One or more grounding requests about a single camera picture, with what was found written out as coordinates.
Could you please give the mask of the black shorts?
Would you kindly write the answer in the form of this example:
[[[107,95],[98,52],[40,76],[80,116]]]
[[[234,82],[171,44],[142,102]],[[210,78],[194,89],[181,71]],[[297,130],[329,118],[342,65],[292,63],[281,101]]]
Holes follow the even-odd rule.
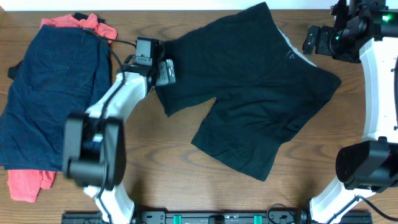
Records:
[[[214,104],[192,144],[264,181],[275,156],[332,98],[339,77],[304,57],[266,3],[166,41],[176,82],[156,88],[165,114]]]

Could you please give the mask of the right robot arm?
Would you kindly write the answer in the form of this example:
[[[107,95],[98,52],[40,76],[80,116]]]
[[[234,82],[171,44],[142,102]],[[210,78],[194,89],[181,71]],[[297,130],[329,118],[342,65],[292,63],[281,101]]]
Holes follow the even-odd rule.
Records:
[[[339,151],[336,177],[294,222],[371,223],[370,213],[354,207],[397,187],[397,13],[384,0],[339,0],[330,13],[333,27],[310,27],[302,49],[362,65],[364,131],[360,143]]]

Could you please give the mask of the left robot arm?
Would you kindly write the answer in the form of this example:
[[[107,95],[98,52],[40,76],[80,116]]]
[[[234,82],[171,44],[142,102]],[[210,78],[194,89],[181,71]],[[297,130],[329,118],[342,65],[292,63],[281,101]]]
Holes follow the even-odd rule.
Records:
[[[62,223],[135,223],[135,204],[123,184],[126,170],[124,122],[154,86],[176,82],[164,43],[138,37],[136,52],[120,62],[112,87],[84,113],[68,116],[62,172],[83,187],[99,211],[65,213]]]

